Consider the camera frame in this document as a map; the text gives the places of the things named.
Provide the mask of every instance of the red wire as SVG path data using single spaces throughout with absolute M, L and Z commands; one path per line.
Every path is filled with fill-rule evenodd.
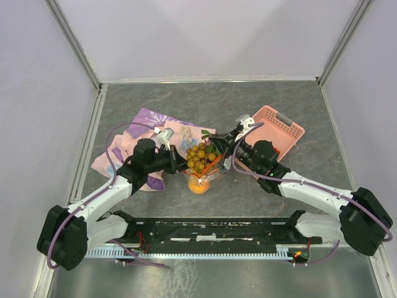
M 143 238 L 141 232 L 138 232 L 136 235 L 139 237 L 139 249 L 142 247 L 142 240 L 145 242 L 145 251 L 143 253 L 146 253 L 149 249 L 148 243 L 146 242 L 145 238 Z

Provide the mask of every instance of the orange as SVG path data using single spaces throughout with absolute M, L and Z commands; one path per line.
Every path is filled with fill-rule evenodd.
M 191 180 L 189 180 L 189 182 L 187 183 L 187 186 L 195 194 L 203 194 L 207 190 L 209 190 L 210 183 L 209 182 L 205 182 L 205 183 L 202 183 L 201 186 L 199 186 L 199 185 L 195 184 L 194 182 L 192 182 Z

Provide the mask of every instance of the bunch of grapes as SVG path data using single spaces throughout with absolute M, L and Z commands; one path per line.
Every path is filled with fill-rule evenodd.
M 206 146 L 204 143 L 194 145 L 186 150 L 187 166 L 193 170 L 193 173 L 201 174 L 203 170 L 217 158 L 216 152 L 211 152 L 213 146 Z

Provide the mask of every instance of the white wall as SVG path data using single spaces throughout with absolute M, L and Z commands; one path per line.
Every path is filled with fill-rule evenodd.
M 326 85 L 347 163 L 397 224 L 397 2 L 374 1 Z M 397 240 L 385 245 L 397 276 Z
M 319 76 L 359 0 L 58 0 L 96 75 Z
M 0 2 L 0 297 L 29 296 L 49 208 L 64 204 L 95 90 L 43 0 Z

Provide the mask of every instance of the pink basket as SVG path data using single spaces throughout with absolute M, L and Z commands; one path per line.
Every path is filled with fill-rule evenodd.
M 256 129 L 246 137 L 246 142 L 254 145 L 258 140 L 267 140 L 280 152 L 280 161 L 301 138 L 305 130 L 292 120 L 277 112 L 270 106 L 264 106 L 253 117 L 255 123 L 265 125 Z

